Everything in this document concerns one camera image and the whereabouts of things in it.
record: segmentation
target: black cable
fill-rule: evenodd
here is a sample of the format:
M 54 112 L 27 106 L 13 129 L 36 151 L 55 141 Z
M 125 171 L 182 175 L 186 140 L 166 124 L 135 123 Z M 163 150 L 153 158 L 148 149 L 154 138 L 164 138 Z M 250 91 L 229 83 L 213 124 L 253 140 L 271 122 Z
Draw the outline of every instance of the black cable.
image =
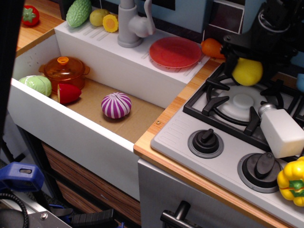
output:
M 1 200 L 12 200 L 14 202 L 16 202 L 19 207 L 22 210 L 22 214 L 23 214 L 23 218 L 24 218 L 24 223 L 23 223 L 23 228 L 28 228 L 29 227 L 29 216 L 28 216 L 28 212 L 27 209 L 25 208 L 23 202 L 17 197 L 14 196 L 12 194 L 7 194 L 7 193 L 0 193 L 0 199 Z

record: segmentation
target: lid knob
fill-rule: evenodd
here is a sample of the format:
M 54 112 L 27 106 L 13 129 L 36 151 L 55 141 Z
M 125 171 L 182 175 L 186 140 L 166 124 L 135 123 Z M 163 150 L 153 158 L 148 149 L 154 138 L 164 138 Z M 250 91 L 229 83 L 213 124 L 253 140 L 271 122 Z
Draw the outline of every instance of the lid knob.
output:
M 68 63 L 68 57 L 65 57 L 65 56 L 61 56 L 57 59 L 57 62 L 60 64 L 60 65 L 66 65 Z

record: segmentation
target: green bitter melon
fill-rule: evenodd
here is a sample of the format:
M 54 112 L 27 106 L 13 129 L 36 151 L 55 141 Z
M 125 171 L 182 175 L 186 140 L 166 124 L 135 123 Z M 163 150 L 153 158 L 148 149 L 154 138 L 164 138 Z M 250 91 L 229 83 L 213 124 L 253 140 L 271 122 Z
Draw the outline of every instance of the green bitter melon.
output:
M 82 25 L 92 12 L 90 0 L 75 0 L 67 11 L 66 21 L 71 27 Z

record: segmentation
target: red tomato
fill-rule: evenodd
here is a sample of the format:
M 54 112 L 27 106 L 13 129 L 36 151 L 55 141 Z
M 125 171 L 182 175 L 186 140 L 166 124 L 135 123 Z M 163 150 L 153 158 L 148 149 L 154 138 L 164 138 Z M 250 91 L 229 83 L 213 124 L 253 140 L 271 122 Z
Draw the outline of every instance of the red tomato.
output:
M 24 6 L 22 14 L 22 23 L 25 25 L 36 25 L 39 21 L 39 12 L 33 6 Z

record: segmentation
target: toy lemon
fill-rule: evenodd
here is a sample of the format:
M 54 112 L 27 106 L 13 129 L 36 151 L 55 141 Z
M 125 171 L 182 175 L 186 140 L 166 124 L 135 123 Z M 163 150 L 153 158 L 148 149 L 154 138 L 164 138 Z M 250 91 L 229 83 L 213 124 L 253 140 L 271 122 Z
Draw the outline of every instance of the toy lemon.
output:
M 103 26 L 104 17 L 109 14 L 110 12 L 106 9 L 95 9 L 90 14 L 90 22 L 94 26 Z
M 239 58 L 232 72 L 233 78 L 243 86 L 253 86 L 258 83 L 263 75 L 261 62 L 251 59 Z
M 103 19 L 103 25 L 107 32 L 116 32 L 118 30 L 118 16 L 114 14 L 106 15 Z

